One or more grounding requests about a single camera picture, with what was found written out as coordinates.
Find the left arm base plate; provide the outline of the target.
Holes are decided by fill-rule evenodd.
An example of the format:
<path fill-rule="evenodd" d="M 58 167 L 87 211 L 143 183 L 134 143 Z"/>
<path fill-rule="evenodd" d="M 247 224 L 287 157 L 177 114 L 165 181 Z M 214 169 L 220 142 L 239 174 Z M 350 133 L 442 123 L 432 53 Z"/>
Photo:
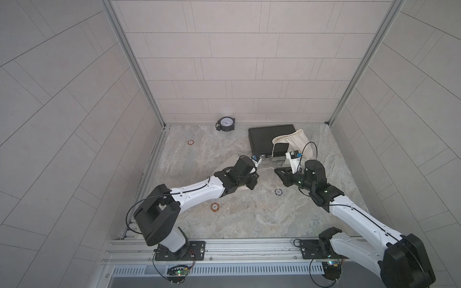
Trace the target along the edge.
<path fill-rule="evenodd" d="M 158 245 L 155 261 L 202 261 L 204 260 L 205 241 L 189 241 L 177 252 L 171 252 L 166 246 Z"/>

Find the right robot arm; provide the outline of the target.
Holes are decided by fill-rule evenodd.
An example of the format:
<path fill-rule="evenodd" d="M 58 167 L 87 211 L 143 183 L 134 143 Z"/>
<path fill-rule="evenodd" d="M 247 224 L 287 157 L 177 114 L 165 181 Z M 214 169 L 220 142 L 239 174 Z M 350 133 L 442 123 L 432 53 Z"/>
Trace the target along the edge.
<path fill-rule="evenodd" d="M 277 168 L 276 175 L 286 187 L 307 190 L 316 206 L 341 219 L 364 241 L 358 241 L 339 228 L 329 228 L 318 236 L 317 250 L 324 258 L 343 256 L 376 274 L 388 288 L 428 288 L 436 275 L 424 243 L 413 234 L 404 235 L 389 228 L 328 183 L 323 164 L 307 160 L 305 169 Z"/>

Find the cream cloth soil bag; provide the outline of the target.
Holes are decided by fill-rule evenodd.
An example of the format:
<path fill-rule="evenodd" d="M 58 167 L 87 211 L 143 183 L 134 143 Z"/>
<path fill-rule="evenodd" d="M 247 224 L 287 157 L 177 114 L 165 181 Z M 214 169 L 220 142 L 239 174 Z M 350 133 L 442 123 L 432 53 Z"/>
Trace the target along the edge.
<path fill-rule="evenodd" d="M 222 197 L 236 192 L 241 187 L 253 190 L 259 179 L 254 165 L 245 163 L 237 163 L 233 167 L 224 168 L 216 172 L 214 176 L 223 183 Z"/>

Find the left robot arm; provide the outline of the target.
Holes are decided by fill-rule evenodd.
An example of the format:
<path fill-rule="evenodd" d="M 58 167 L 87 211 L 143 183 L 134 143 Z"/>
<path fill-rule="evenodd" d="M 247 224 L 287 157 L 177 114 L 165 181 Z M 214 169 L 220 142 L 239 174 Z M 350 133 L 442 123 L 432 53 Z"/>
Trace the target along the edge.
<path fill-rule="evenodd" d="M 161 184 L 147 198 L 133 205 L 133 217 L 139 233 L 149 247 L 161 244 L 171 253 L 184 254 L 189 241 L 175 227 L 178 216 L 203 202 L 235 193 L 240 187 L 253 190 L 258 182 L 258 156 L 241 156 L 234 166 L 215 172 L 207 180 L 180 188 Z"/>

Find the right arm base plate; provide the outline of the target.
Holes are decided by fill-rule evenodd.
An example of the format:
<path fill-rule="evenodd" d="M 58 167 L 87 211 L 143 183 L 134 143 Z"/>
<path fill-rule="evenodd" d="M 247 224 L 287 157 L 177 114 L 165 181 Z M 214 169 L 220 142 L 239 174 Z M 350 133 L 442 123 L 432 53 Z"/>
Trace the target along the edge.
<path fill-rule="evenodd" d="M 327 259 L 328 255 L 324 253 L 318 239 L 299 240 L 298 245 L 304 260 L 307 259 Z"/>

